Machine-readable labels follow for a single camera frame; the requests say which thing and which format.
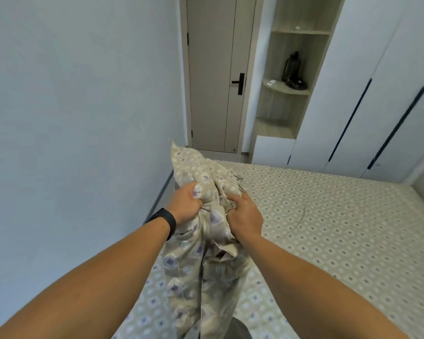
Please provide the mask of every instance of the forearm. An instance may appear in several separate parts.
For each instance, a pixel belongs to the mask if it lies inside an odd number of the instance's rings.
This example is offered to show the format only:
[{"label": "forearm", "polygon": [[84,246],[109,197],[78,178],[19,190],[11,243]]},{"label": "forearm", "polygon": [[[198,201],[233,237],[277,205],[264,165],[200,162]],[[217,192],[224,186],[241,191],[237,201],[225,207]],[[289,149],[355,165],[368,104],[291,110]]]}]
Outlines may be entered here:
[{"label": "forearm", "polygon": [[4,338],[111,338],[132,309],[170,227],[157,218],[70,271],[0,328]]},{"label": "forearm", "polygon": [[369,302],[316,266],[259,235],[243,235],[240,241],[301,339],[407,338]]}]

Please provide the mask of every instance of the black door handle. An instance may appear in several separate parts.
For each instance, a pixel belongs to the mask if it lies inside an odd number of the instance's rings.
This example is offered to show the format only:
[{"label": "black door handle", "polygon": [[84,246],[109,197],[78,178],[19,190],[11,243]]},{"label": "black door handle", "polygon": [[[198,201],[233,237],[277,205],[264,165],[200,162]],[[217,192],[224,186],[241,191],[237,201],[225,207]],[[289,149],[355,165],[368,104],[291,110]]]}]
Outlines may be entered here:
[{"label": "black door handle", "polygon": [[240,73],[238,81],[231,81],[231,83],[233,85],[237,85],[237,84],[239,85],[239,90],[237,91],[238,95],[243,94],[243,82],[244,81],[245,81],[245,74],[243,72]]}]

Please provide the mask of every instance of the bed sheet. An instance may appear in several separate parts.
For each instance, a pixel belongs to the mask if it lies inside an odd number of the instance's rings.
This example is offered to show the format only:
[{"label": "bed sheet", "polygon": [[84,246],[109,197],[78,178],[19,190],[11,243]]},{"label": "bed sheet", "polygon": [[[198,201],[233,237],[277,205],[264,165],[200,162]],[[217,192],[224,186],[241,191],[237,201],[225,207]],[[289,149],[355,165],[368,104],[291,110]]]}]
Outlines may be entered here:
[{"label": "bed sheet", "polygon": [[[410,338],[424,338],[424,201],[411,187],[219,163],[243,177],[264,237],[341,280]],[[298,338],[257,268],[235,317],[254,339]],[[160,258],[114,338],[176,338]]]}]

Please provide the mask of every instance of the bed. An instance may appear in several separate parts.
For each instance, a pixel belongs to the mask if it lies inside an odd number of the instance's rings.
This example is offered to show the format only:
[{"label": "bed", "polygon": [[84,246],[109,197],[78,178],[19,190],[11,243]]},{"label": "bed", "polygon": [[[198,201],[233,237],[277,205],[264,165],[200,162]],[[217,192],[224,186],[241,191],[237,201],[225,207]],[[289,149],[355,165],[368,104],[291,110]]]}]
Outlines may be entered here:
[{"label": "bed", "polygon": [[[263,236],[341,280],[424,338],[424,201],[408,186],[220,162],[243,177]],[[176,338],[160,257],[115,339]],[[235,317],[254,339],[298,338],[253,268]]]}]

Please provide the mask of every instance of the watch strap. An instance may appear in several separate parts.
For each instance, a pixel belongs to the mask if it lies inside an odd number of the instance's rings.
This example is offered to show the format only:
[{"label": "watch strap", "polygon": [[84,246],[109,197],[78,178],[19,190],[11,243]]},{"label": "watch strap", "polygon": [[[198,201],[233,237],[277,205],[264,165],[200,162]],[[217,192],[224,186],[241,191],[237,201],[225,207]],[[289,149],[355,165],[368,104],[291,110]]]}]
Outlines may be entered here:
[{"label": "watch strap", "polygon": [[168,235],[168,238],[166,239],[166,241],[170,240],[170,238],[173,236],[173,234],[176,231],[176,219],[173,216],[173,214],[171,214],[169,211],[167,211],[165,208],[161,208],[159,209],[157,212],[154,213],[153,216],[151,216],[146,222],[150,222],[158,217],[162,217],[166,220],[166,222],[168,222],[168,224],[170,225],[170,234]]}]

